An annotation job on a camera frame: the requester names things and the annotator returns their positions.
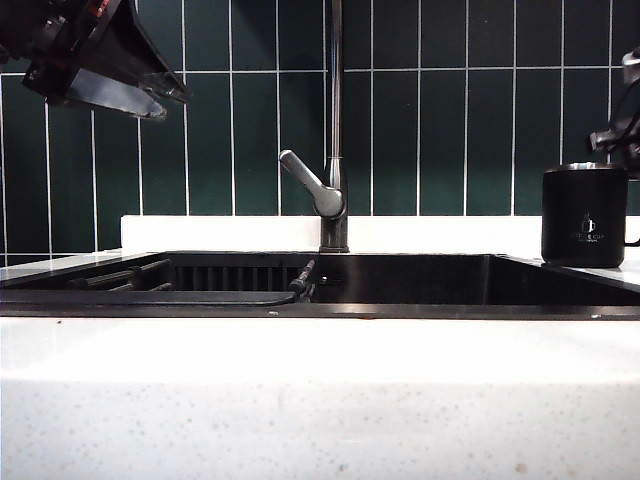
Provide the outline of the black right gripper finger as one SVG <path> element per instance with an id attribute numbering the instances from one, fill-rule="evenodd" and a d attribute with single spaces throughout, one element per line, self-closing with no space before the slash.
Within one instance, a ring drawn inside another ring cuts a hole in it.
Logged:
<path id="1" fill-rule="evenodd" d="M 587 137 L 587 149 L 589 152 L 620 151 L 628 156 L 639 155 L 639 121 L 636 121 L 631 130 L 625 133 L 631 118 L 615 120 L 612 127 L 604 131 L 592 132 Z"/>
<path id="2" fill-rule="evenodd" d="M 640 180 L 640 146 L 627 145 L 622 149 L 622 160 L 631 181 Z"/>

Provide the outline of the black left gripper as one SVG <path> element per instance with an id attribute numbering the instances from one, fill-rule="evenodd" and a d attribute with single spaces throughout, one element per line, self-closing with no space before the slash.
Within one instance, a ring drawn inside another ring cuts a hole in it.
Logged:
<path id="1" fill-rule="evenodd" d="M 3 1 L 1 64 L 27 59 L 25 87 L 50 104 L 160 120 L 191 93 L 141 25 L 133 1 Z"/>

